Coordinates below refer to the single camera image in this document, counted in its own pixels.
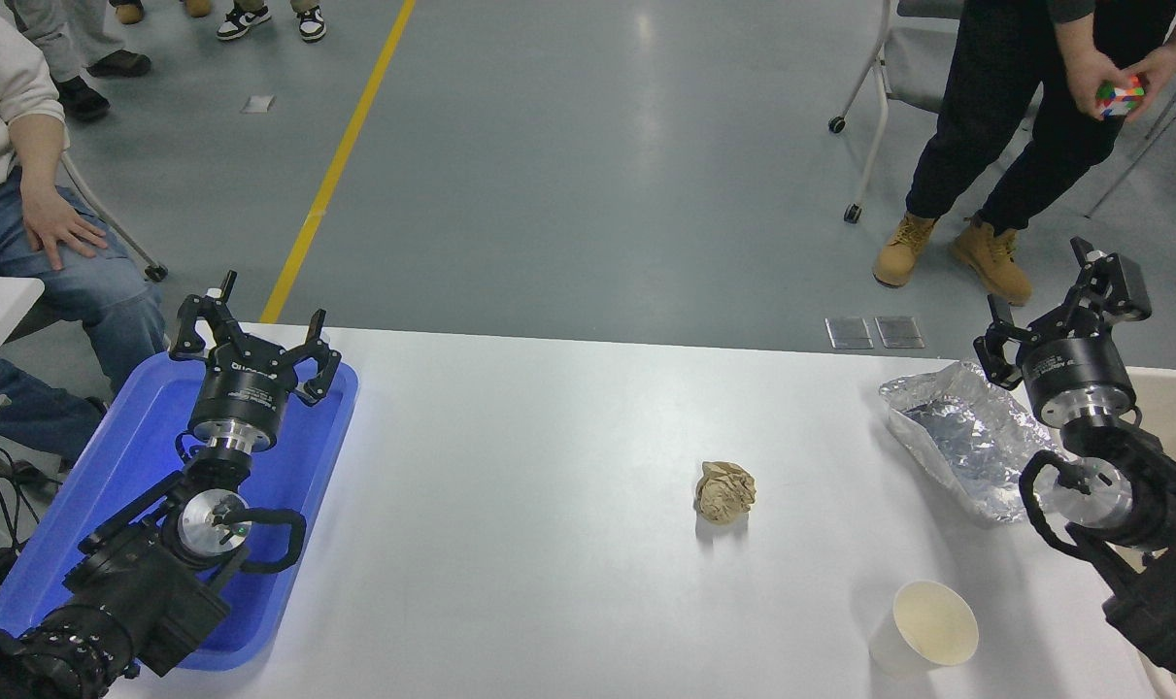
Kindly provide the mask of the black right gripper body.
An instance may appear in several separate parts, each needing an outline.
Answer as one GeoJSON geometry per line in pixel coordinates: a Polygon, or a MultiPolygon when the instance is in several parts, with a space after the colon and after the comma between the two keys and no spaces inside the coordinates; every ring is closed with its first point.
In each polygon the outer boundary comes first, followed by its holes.
{"type": "Polygon", "coordinates": [[[1028,404],[1040,420],[1123,417],[1135,390],[1112,341],[1112,329],[1073,331],[1065,324],[1031,329],[1020,350],[1028,404]]]}

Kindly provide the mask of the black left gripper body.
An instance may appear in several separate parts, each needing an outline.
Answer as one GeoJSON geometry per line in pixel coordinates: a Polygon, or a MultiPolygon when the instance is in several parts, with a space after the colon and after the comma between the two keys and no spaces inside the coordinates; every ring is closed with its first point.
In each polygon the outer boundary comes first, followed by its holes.
{"type": "Polygon", "coordinates": [[[280,430],[286,402],[296,386],[296,372],[255,371],[238,362],[205,361],[205,378],[189,430],[206,430],[211,422],[236,420],[255,430],[280,430]]]}

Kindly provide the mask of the person's hand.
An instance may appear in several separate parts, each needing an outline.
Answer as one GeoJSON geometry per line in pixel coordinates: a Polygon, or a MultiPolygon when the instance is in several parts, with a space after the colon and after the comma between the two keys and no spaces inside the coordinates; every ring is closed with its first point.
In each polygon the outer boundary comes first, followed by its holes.
{"type": "Polygon", "coordinates": [[[25,242],[33,252],[41,252],[55,273],[65,267],[64,249],[93,258],[109,247],[103,229],[87,221],[54,185],[24,184],[19,198],[25,242]]]}

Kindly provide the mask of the person's right hand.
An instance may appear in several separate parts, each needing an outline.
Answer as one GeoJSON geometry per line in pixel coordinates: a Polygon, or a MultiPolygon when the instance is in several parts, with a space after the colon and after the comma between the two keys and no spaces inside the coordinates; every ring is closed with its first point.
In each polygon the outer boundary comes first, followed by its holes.
{"type": "Polygon", "coordinates": [[[1098,92],[1107,85],[1107,92],[1115,88],[1128,88],[1130,78],[1121,71],[1112,59],[1103,52],[1088,46],[1063,46],[1060,49],[1065,62],[1065,80],[1073,102],[1082,114],[1102,122],[1105,119],[1103,108],[1098,105],[1098,92]]]}

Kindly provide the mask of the person's left hand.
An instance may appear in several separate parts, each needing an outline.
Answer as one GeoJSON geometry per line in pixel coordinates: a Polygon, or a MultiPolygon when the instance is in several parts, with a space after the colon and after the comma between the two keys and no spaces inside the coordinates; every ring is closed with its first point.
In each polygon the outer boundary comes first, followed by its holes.
{"type": "Polygon", "coordinates": [[[1129,84],[1132,76],[1138,76],[1143,84],[1144,94],[1140,104],[1125,116],[1127,122],[1135,122],[1144,116],[1158,101],[1160,95],[1165,89],[1165,85],[1176,74],[1176,46],[1165,44],[1158,49],[1152,49],[1141,61],[1122,69],[1124,84],[1129,84]]]}

